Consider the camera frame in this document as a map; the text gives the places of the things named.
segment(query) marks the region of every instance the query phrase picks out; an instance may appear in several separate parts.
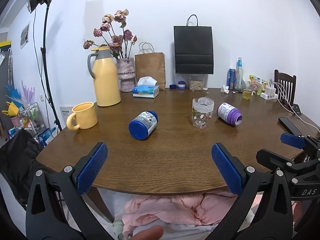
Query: white cable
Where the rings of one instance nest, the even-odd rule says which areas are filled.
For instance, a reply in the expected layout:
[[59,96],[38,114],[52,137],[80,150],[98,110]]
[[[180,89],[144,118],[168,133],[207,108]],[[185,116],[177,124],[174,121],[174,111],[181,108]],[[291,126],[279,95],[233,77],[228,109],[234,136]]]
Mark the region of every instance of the white cable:
[[[279,92],[279,93],[281,93],[281,92],[283,93],[282,95],[284,96],[284,100],[286,101],[286,103],[288,104],[288,106],[291,108],[291,110],[292,110],[293,112],[291,112],[290,110],[288,110],[287,108],[285,108],[285,107],[281,104],[279,98],[277,98],[277,100],[278,100],[278,102],[281,104],[281,106],[282,106],[285,110],[287,110],[288,112],[290,112],[291,114],[295,114],[301,121],[303,121],[303,120],[301,119],[301,117],[298,116],[298,114],[294,111],[294,109],[293,109],[292,106],[290,105],[290,103],[289,103],[289,101],[288,101],[288,98],[287,98],[287,92],[285,91],[284,86],[283,86],[282,84],[278,83],[278,82],[273,82],[272,85],[273,85],[273,87],[274,87],[274,85],[276,85],[276,86],[278,87],[278,92]],[[304,122],[305,124],[308,124],[308,125],[316,128],[316,129],[318,130],[319,134],[320,134],[320,130],[319,130],[317,127],[315,127],[315,126],[312,125],[311,123],[308,123],[308,122],[305,122],[305,121],[303,121],[303,122]]]

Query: small blue lid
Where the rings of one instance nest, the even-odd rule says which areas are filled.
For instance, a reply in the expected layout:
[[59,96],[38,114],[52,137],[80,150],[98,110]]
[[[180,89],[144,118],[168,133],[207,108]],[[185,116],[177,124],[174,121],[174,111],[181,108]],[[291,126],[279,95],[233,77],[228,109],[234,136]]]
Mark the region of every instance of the small blue lid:
[[[147,111],[155,116],[155,118],[158,121],[158,115],[153,111]],[[138,121],[138,120],[132,120],[129,123],[129,132],[132,135],[133,138],[137,140],[144,140],[148,137],[148,129],[145,127],[145,125]]]

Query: yellow mug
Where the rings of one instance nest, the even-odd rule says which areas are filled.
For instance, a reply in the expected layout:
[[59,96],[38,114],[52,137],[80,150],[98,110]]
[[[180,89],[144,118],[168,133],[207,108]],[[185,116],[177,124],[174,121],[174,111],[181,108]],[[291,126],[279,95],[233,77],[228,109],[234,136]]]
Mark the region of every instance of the yellow mug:
[[[72,108],[72,112],[67,119],[67,127],[72,131],[91,128],[98,122],[94,103],[92,102],[79,104]],[[76,126],[72,124],[73,119],[75,119],[77,123]]]

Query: bag strap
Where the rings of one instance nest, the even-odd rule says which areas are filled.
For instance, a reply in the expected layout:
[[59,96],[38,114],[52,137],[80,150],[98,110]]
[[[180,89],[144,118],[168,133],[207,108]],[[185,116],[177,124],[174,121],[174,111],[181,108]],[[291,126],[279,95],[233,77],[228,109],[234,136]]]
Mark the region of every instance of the bag strap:
[[151,44],[151,43],[148,43],[148,42],[141,42],[141,43],[139,44],[139,49],[140,49],[140,51],[142,51],[142,53],[145,54],[144,49],[143,49],[143,45],[146,45],[146,44],[148,44],[150,50],[154,53],[154,52],[155,52],[155,49],[153,48],[152,44]]
[[190,17],[187,20],[187,26],[189,25],[189,20],[192,16],[195,16],[197,18],[197,26],[198,26],[198,17],[195,14],[191,14]]

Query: wall picture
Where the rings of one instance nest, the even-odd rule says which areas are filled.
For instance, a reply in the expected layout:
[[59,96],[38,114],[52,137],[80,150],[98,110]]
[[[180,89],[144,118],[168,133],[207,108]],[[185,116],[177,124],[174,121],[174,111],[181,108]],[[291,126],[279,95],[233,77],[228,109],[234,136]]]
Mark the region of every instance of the wall picture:
[[24,45],[26,45],[29,42],[29,32],[30,32],[30,24],[31,22],[28,23],[26,27],[21,32],[21,37],[20,37],[20,47],[23,48]]

